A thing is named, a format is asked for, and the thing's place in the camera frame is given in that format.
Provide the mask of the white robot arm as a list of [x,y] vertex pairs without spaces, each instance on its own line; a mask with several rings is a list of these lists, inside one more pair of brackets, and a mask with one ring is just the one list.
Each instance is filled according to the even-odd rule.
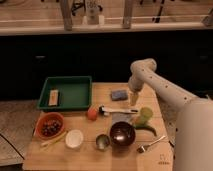
[[156,73],[153,58],[131,63],[133,94],[151,87],[176,111],[173,171],[213,171],[213,100],[201,98]]

